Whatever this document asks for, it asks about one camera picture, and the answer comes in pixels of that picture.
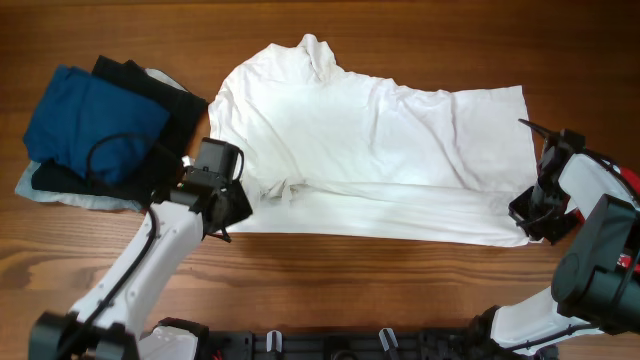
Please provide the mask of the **white t-shirt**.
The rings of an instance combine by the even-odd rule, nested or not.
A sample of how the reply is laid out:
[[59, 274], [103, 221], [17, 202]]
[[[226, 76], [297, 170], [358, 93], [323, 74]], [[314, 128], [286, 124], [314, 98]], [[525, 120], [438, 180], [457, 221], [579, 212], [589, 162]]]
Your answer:
[[240, 232], [528, 242], [508, 214], [537, 177], [518, 86], [400, 86], [344, 70], [308, 34], [238, 65], [208, 113], [245, 156]]

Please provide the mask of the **red t-shirt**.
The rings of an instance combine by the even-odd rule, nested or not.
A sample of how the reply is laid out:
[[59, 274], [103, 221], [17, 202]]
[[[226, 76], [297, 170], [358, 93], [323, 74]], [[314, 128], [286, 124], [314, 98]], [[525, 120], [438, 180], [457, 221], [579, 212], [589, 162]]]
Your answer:
[[[631, 191], [634, 191], [636, 194], [639, 194], [639, 176], [626, 167], [614, 166], [614, 169], [621, 175], [622, 179], [626, 181], [625, 187], [627, 188], [627, 192], [631, 193]], [[582, 210], [575, 208], [574, 214], [577, 216], [580, 225], [586, 222], [586, 217]], [[631, 267], [631, 263], [631, 256], [621, 253], [617, 261], [617, 266], [627, 270]]]

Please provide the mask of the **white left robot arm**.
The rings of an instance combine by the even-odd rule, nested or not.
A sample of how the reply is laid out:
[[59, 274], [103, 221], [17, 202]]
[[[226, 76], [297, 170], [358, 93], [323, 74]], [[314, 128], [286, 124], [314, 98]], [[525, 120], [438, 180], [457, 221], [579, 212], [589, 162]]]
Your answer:
[[139, 230], [98, 284], [64, 315], [43, 313], [32, 327], [31, 359], [197, 359], [209, 330], [169, 319], [149, 334], [148, 315], [185, 257], [206, 236], [230, 239], [227, 229], [252, 213], [241, 169], [187, 169], [156, 194]]

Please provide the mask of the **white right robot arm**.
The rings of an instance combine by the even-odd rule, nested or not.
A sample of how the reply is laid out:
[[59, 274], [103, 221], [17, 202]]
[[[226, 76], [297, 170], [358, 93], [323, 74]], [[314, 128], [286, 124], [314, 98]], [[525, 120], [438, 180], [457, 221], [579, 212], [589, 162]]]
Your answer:
[[584, 335], [639, 331], [639, 196], [611, 163], [573, 155], [560, 177], [584, 222], [551, 285], [475, 318], [465, 342], [471, 359], [532, 357]]

